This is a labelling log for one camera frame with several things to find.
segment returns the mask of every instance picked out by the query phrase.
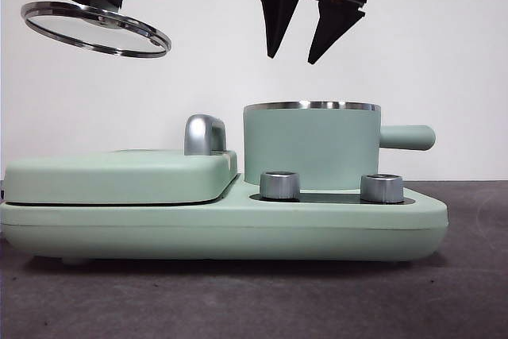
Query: appliance base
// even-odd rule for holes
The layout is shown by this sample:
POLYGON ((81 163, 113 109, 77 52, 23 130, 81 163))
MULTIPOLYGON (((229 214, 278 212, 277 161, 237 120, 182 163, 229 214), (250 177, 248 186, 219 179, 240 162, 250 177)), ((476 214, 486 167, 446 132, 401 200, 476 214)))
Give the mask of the appliance base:
MULTIPOLYGON (((21 251, 72 259, 408 261, 435 252, 446 205, 405 189, 402 205, 263 202, 233 181, 210 203, 50 206, 4 203, 2 231, 21 251)), ((358 193, 338 191, 336 193, 358 193)))

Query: silver knob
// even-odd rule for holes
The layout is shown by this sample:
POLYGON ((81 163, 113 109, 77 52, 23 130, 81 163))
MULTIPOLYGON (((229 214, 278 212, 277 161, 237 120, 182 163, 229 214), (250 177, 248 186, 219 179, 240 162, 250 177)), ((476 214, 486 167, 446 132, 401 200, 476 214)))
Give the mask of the silver knob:
POLYGON ((300 176, 296 172, 270 171, 261 174, 260 194, 263 198, 289 200, 300 198, 300 176))
POLYGON ((360 197, 368 202, 384 204, 404 201, 404 181, 397 175, 364 175, 360 197))

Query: appliance lid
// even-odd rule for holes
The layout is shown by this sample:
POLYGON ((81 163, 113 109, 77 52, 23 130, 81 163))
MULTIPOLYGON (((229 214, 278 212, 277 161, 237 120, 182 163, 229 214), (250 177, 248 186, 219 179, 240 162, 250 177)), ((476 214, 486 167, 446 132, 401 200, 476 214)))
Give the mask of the appliance lid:
POLYGON ((31 2, 21 9, 28 27, 53 40, 115 56, 156 58, 171 50, 158 29, 119 13, 66 2, 31 2))
POLYGON ((20 204, 176 204, 214 200, 236 176, 233 151, 127 150, 15 160, 4 188, 5 200, 20 204))
POLYGON ((371 103, 346 101, 293 101, 269 102, 249 105, 244 112, 253 110, 281 110, 281 109, 341 109, 341 110, 367 110, 381 111, 381 106, 371 103))

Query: lid handle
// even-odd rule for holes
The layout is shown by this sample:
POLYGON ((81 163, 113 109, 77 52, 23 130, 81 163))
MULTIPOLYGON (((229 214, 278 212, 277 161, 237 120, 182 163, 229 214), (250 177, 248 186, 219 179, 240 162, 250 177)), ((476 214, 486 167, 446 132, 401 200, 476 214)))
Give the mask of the lid handle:
POLYGON ((224 122, 211 115, 193 115, 185 126, 184 154, 209 156, 213 151, 226 151, 224 122))

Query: white wall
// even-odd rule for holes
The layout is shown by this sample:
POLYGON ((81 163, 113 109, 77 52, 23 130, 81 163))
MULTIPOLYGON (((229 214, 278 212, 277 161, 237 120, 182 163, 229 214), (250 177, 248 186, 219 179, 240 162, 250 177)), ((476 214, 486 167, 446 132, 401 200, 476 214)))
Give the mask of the white wall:
POLYGON ((385 124, 429 124, 430 152, 383 151, 407 179, 508 179, 508 0, 369 0, 367 17, 315 66, 318 4, 301 0, 275 60, 259 0, 125 0, 168 34, 163 59, 85 52, 38 36, 2 0, 2 159, 181 148, 194 113, 221 117, 243 152, 242 108, 344 99, 383 107, 385 124))

